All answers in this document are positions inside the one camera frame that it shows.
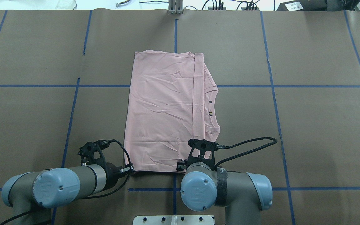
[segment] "blue tape grid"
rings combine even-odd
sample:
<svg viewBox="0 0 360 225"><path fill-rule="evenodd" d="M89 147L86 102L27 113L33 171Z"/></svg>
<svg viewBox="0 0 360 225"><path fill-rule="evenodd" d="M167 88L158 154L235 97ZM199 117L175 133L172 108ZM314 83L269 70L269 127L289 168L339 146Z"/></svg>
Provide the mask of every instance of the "blue tape grid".
<svg viewBox="0 0 360 225"><path fill-rule="evenodd" d="M3 28L3 24L4 24L4 21L5 21L7 12L8 12L7 10L4 12L4 16L3 16L1 24L0 24L0 33L1 33L2 28ZM86 36L85 36L85 39L84 39L83 55L85 55L85 52L86 52L86 45L87 45L88 33L89 33L89 30L90 30L90 23L91 23L92 13L93 13L93 11L90 10L88 23L87 23ZM360 66L360 56L358 54L353 35L351 33L351 29L350 29L350 25L349 25L348 16L347 16L346 11L344 11L344 16L345 16L345 20L346 20L346 26L347 26L347 29L348 29L348 33L350 35L351 43L353 45L353 48L354 48L354 51L355 51L355 54L356 54L356 57L357 57L357 60L358 60L359 66ZM274 85L273 76L272 76L272 69L271 69L270 62L269 62L269 52L268 52L268 46L267 46L267 41L266 41L266 32L265 32L263 13L262 12L260 12L260 17L261 17L261 23L262 23L262 32L263 32L265 50L266 50L267 68L268 68L269 74L270 74L270 85L218 85L218 87L220 87L220 88L271 88L272 89L274 109L275 109L275 113L276 113L277 129L278 129L279 136L280 136L281 149L282 149L282 154L283 154L284 175L285 175L285 178L286 178L286 187L275 187L275 188L273 188L273 191L287 191L288 198L289 198L289 203L290 203L290 212L291 212L291 217L292 217L292 223L294 225L295 224L295 218L294 218L293 203L292 203L292 198L291 198L291 191L360 190L360 187L290 187L290 183L289 183L289 180L288 180L286 155L284 153L283 137L282 137L282 134L281 134L280 119L279 119L278 109L277 109L275 88L360 88L360 85ZM175 53L177 53L177 26L178 26L178 19L175 19L174 20L174 52ZM75 94L74 94L74 99L73 99L72 110L71 110L71 114L70 114L70 119L69 119L69 126L68 126L68 129L67 129L67 136L66 136L66 142L65 142L65 148L64 148L64 155L62 157L61 166L64 167L65 161L66 161L66 153L67 153L67 149L68 149L70 131L71 131L71 128L72 128L73 114L74 114L74 109L75 109L75 106L76 106L76 99L77 99L78 89L80 87L84 87L84 88L87 88L87 87L92 87L92 88L98 88L98 87L117 87L117 88L122 87L122 88L128 88L128 87L130 87L130 85L126 85L126 84L125 85L80 84L80 78L78 78L76 84L0 84L0 87L72 87L72 88L75 87L76 88L76 91L75 91ZM171 191L171 192L173 192L173 214L176 215L177 214L176 193L180 191L180 188L176 187L177 186L176 176L177 176L176 174L173 175L173 188L129 188L128 191L129 192ZM52 224L54 224L55 216L56 216L56 208L54 208L54 210L53 210Z"/></svg>
<svg viewBox="0 0 360 225"><path fill-rule="evenodd" d="M279 113L278 113L278 110L277 110L277 101L276 101L276 94L275 94L275 91L274 91L272 67L270 66L270 62L269 62L269 51L268 51L268 44L267 44L267 41L266 41L265 24L264 24L264 20L263 20L262 11L260 11L260 19L261 19L261 23L262 23L263 39L264 39L265 50L266 50L267 68L268 68L269 74L270 74L270 85L271 85L271 88L272 88L274 111L276 113L277 130L278 130L278 133L279 133L279 136L280 136L281 152L282 152L282 155L283 155L284 176L286 178L288 202L289 202L290 212L291 212L291 221L292 221L292 224L295 225L294 207L293 207L293 200L291 198L290 181L288 179L286 154L284 152L283 136L282 136L282 133L281 133L280 118L279 118Z"/></svg>

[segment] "white mounting plate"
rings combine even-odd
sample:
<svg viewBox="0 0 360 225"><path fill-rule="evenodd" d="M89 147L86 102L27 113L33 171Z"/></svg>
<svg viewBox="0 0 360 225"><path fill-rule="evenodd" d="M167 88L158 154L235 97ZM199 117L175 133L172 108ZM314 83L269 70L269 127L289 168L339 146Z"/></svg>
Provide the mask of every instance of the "white mounting plate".
<svg viewBox="0 0 360 225"><path fill-rule="evenodd" d="M133 225L214 225L214 216L209 215L163 215L137 216Z"/></svg>

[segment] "metal bracket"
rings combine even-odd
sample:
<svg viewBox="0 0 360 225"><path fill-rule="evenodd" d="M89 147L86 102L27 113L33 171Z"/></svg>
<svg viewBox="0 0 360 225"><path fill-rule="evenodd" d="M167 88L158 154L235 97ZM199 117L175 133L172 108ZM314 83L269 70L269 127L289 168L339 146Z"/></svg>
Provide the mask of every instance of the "metal bracket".
<svg viewBox="0 0 360 225"><path fill-rule="evenodd" d="M133 225L214 225L214 216L210 215L162 215L137 216Z"/></svg>
<svg viewBox="0 0 360 225"><path fill-rule="evenodd" d="M169 0L168 14L183 14L183 0Z"/></svg>

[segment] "ur logo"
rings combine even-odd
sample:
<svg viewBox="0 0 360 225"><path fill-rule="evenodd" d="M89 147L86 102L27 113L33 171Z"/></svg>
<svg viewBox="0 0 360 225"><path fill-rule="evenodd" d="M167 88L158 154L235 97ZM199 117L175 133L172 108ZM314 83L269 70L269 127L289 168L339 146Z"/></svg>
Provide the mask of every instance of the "ur logo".
<svg viewBox="0 0 360 225"><path fill-rule="evenodd" d="M50 181L39 181L42 196L40 199L48 198L51 194L52 184Z"/></svg>
<svg viewBox="0 0 360 225"><path fill-rule="evenodd" d="M205 195L204 192L206 191L205 187L192 187L192 195L191 199L196 202L204 202L205 201Z"/></svg>

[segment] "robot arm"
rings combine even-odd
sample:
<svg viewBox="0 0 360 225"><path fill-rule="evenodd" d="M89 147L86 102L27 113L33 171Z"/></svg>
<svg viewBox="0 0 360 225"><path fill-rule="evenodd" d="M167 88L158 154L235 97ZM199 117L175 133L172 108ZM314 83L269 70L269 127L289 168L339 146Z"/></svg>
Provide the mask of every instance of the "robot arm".
<svg viewBox="0 0 360 225"><path fill-rule="evenodd" d="M13 208L13 213L17 216L1 224L16 219L16 224L46 225L51 223L51 208L64 206L81 198L99 198L114 193L115 191L88 197L112 188L119 178L134 172L132 163L116 167L105 161L102 150L112 142L117 142L128 156L117 140L88 142L78 153L81 156L81 166L28 172L9 179L2 188L2 199L7 206ZM96 152L100 155L98 158L94 157Z"/></svg>
<svg viewBox="0 0 360 225"><path fill-rule="evenodd" d="M184 204L194 211L204 211L213 205L225 207L226 225L261 224L260 211L272 205L269 179L259 174L227 172L214 165L214 151L226 148L223 145L193 139L189 145L192 150L188 159L177 164L179 171L186 167L180 188ZM200 151L198 157L192 156L194 149ZM211 151L212 159L204 158L206 151Z"/></svg>

